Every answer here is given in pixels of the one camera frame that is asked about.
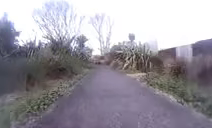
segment sky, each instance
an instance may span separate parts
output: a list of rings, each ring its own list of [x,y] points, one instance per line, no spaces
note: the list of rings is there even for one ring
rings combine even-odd
[[[21,39],[32,38],[37,30],[32,19],[34,8],[45,0],[0,0],[0,17],[7,12]],[[77,12],[86,17],[106,13],[114,20],[111,42],[128,40],[134,33],[136,41],[156,40],[159,49],[191,44],[212,38],[212,0],[68,0]],[[98,54],[93,29],[85,22],[81,33]]]

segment bush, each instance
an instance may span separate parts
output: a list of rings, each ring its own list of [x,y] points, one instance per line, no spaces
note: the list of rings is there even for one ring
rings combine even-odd
[[[188,66],[188,77],[199,85],[212,87],[212,56],[194,57]]]
[[[181,104],[189,104],[196,110],[212,117],[212,93],[206,92],[193,83],[168,74],[148,73],[148,85],[173,95]]]

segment paved path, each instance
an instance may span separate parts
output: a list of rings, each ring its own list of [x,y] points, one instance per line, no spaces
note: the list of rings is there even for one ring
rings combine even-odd
[[[212,128],[204,116],[108,67],[92,71],[36,128]]]

